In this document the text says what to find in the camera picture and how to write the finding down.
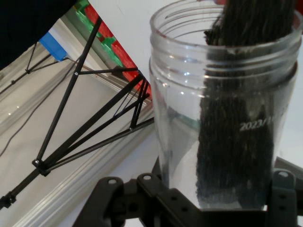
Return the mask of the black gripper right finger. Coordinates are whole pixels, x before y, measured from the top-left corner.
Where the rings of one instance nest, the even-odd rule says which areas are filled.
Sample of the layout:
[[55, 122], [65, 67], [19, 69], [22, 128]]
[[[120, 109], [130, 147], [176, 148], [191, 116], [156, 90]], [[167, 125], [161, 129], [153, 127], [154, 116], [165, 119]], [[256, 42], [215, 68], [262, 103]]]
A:
[[303, 169], [278, 157], [267, 200], [267, 227], [298, 227], [303, 215]]

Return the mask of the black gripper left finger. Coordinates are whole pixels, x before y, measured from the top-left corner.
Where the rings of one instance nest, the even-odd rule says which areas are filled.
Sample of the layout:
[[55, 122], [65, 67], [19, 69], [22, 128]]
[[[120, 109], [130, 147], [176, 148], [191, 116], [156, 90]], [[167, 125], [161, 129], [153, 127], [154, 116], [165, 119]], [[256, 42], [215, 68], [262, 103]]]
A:
[[118, 177], [98, 181], [76, 218], [75, 227], [123, 227], [137, 218], [145, 227], [199, 227], [201, 212], [177, 189], [164, 186], [160, 166], [124, 183]]

